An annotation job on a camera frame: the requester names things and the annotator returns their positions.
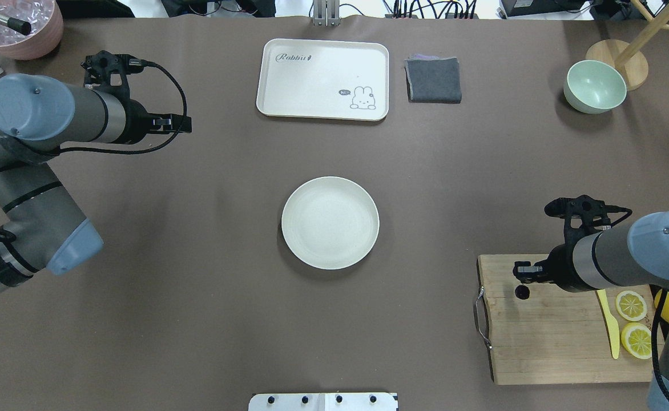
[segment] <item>knife blade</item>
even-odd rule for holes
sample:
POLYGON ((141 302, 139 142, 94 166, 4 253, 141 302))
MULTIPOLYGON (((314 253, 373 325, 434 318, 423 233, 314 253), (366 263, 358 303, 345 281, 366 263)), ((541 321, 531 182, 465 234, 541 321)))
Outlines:
POLYGON ((601 310, 603 311, 603 319, 606 321, 606 329, 608 330, 608 342, 611 344, 611 357, 614 360, 619 359, 619 322, 616 317, 611 314, 608 309, 608 299, 606 297, 605 289, 596 289, 596 296, 601 302, 601 310))

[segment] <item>white bracket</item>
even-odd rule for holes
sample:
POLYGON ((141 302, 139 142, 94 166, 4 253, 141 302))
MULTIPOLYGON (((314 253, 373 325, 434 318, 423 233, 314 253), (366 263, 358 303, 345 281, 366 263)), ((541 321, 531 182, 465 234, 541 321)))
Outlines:
POLYGON ((339 26, 340 0, 314 0, 312 24, 314 26, 339 26))
POLYGON ((249 401, 248 411, 398 411, 398 394, 257 394, 249 401))

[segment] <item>robotic arm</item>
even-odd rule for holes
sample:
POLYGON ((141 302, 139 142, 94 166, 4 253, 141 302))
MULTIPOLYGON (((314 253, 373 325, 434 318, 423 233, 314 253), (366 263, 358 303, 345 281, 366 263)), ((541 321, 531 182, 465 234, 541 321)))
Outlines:
POLYGON ((45 164, 66 151, 141 154, 191 132, 185 96, 167 70, 125 54, 102 51, 82 63, 85 87, 39 75, 0 79, 0 206, 9 221, 0 227, 0 292, 42 268, 63 274, 102 249, 102 239, 45 164), (145 67, 162 70, 183 97, 183 114, 149 114, 130 98, 126 76, 145 67), (121 84, 112 85, 118 75, 121 84), (173 133, 141 151, 60 148, 66 142, 134 144, 145 135, 173 133))
MULTIPOLYGON (((520 283, 554 283, 570 292, 638 284, 655 284, 669 291, 669 211, 613 228, 631 211, 582 195, 558 198, 545 206, 545 213, 564 219, 565 243, 535 265, 515 262, 513 273, 520 283), (612 223, 608 214, 618 212, 625 215, 612 223), (580 219, 580 227, 572 227, 572 219, 580 219)), ((655 316, 653 333, 658 320, 655 316)), ((669 334, 661 359, 655 363, 647 404, 655 411, 669 410, 669 334)))

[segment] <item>wooden cutting board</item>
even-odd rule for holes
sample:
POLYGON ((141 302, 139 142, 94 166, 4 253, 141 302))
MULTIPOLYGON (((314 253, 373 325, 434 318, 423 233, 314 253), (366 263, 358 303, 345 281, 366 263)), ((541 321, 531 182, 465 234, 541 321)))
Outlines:
MULTIPOLYGON (((577 382, 648 382, 652 361, 640 360, 622 346, 619 359, 611 346, 595 292, 567 292, 555 284, 529 284, 530 298, 520 300, 520 283, 512 275, 515 261, 536 263, 547 255, 480 255, 479 281, 484 286, 492 380, 499 385, 577 382)), ((616 294, 633 289, 647 301, 640 321, 652 328, 652 293, 648 285, 606 289, 619 330, 628 323, 614 307, 616 294)), ((664 346, 661 333, 658 348, 664 346)))

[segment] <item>mint green bowl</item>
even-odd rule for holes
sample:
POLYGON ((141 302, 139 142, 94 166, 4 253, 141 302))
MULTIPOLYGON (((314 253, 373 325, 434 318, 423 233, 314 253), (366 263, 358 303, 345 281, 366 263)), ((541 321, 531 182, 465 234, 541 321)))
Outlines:
POLYGON ((624 102, 626 83, 619 72, 606 63, 582 60, 567 71, 563 93, 574 109, 585 114, 600 114, 624 102))

